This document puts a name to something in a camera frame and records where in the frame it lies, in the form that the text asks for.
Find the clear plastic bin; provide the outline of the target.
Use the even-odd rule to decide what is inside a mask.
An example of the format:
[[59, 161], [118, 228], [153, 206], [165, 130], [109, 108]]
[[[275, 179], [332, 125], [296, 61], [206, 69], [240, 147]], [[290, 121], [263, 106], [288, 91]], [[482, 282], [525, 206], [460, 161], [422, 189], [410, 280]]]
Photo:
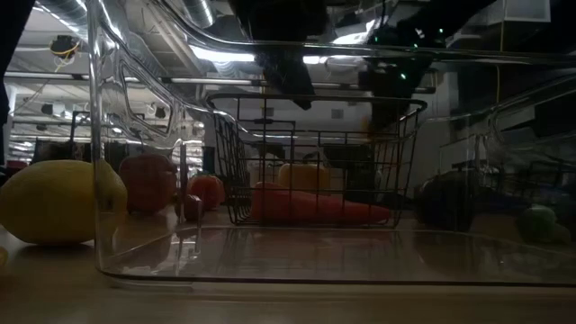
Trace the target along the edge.
[[[96, 216], [98, 268], [127, 281], [446, 284], [576, 288], [576, 0], [496, 0], [443, 49], [369, 45], [430, 0], [326, 0], [328, 24], [304, 42], [250, 40], [229, 0], [127, 4], [129, 30], [164, 69], [154, 76], [88, 16], [93, 161], [166, 156], [176, 191], [164, 209]], [[209, 95], [281, 95], [260, 52], [301, 51], [315, 95], [374, 97], [358, 83], [368, 59], [430, 59], [411, 99], [419, 117], [406, 207], [387, 228], [234, 225], [224, 202], [205, 211], [190, 178], [219, 174]], [[433, 176], [474, 172], [467, 232], [419, 222], [416, 191]], [[526, 243], [515, 221], [551, 208], [571, 244]]]

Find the red bell pepper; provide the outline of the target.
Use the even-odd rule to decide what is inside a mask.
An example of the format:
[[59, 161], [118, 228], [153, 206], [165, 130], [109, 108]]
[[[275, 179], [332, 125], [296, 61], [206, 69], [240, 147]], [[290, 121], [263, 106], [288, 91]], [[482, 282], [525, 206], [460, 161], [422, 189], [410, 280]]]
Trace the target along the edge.
[[176, 194], [176, 169], [166, 156], [126, 157], [120, 164], [119, 175], [127, 189], [130, 212], [158, 212]]

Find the orange bell pepper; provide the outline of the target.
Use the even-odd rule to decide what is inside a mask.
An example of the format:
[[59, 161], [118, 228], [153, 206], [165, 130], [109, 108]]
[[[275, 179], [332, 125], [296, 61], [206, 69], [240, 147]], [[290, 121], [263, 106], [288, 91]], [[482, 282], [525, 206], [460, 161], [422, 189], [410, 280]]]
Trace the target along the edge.
[[223, 182], [215, 175], [195, 175], [189, 179], [187, 193], [202, 200], [203, 209], [217, 209], [225, 200]]

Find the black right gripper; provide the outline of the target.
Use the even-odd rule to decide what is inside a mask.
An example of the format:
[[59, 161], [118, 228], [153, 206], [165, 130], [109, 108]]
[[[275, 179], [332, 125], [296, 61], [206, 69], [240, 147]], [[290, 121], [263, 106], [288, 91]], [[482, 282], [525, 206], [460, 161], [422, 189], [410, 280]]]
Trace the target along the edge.
[[[431, 65], [430, 59], [367, 60], [365, 81], [374, 97], [411, 99]], [[407, 102], [372, 103], [370, 131], [380, 131], [395, 123], [410, 107]]]

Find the small green mushroom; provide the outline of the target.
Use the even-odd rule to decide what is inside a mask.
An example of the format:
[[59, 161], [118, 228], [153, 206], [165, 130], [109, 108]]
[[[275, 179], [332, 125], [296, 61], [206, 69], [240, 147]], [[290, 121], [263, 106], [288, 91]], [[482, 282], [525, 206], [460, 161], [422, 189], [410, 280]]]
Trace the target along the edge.
[[572, 243], [570, 231], [558, 222], [554, 210], [533, 204], [522, 211], [515, 221], [520, 237], [526, 243], [564, 244]]

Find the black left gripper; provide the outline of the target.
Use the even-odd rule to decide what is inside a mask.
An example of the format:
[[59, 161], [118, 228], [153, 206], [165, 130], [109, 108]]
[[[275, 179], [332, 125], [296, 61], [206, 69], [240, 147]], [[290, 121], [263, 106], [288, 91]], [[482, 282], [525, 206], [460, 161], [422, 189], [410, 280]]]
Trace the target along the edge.
[[[229, 0], [243, 33], [252, 41], [304, 42], [328, 24], [326, 0]], [[265, 81], [282, 95], [315, 95], [302, 52], [269, 48], [260, 52]]]

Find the red crate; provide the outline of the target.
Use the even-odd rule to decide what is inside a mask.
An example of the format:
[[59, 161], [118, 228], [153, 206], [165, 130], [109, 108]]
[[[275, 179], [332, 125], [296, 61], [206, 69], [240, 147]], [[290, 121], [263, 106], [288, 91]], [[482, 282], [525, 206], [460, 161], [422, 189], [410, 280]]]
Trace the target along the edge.
[[8, 160], [5, 167], [5, 174], [8, 178], [12, 177], [19, 171], [23, 170], [29, 165], [27, 161], [22, 160]]

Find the yellow bell pepper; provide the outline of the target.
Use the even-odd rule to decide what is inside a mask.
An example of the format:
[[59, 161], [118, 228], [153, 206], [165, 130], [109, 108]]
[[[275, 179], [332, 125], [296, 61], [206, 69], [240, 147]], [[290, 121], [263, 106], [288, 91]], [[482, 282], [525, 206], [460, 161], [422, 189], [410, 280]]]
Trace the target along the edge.
[[329, 170], [316, 164], [284, 164], [280, 167], [276, 183], [293, 190], [315, 192], [330, 188]]

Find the silver ventilation duct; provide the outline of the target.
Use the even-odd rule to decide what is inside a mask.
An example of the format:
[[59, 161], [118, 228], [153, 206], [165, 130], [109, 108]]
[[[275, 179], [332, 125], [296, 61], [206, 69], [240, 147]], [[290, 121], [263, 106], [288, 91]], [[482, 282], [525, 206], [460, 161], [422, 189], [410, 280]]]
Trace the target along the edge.
[[84, 0], [36, 0], [36, 2], [71, 31], [87, 30], [87, 8]]

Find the orange carrot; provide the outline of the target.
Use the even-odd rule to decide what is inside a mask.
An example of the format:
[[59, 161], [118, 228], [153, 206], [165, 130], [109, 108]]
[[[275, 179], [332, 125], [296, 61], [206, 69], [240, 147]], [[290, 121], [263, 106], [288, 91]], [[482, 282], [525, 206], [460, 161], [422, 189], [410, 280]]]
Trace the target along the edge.
[[385, 207], [290, 190], [268, 182], [257, 183], [251, 195], [251, 217], [265, 223], [364, 225], [387, 221], [391, 215]]

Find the yellow lemon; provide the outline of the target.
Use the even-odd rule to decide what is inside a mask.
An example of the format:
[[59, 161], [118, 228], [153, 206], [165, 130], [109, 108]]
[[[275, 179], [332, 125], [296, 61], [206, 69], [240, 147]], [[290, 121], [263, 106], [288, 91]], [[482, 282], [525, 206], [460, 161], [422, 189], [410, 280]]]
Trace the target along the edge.
[[112, 167], [78, 160], [29, 165], [0, 187], [0, 225], [35, 245], [60, 246], [95, 238], [98, 212], [114, 227], [127, 214], [128, 193]]

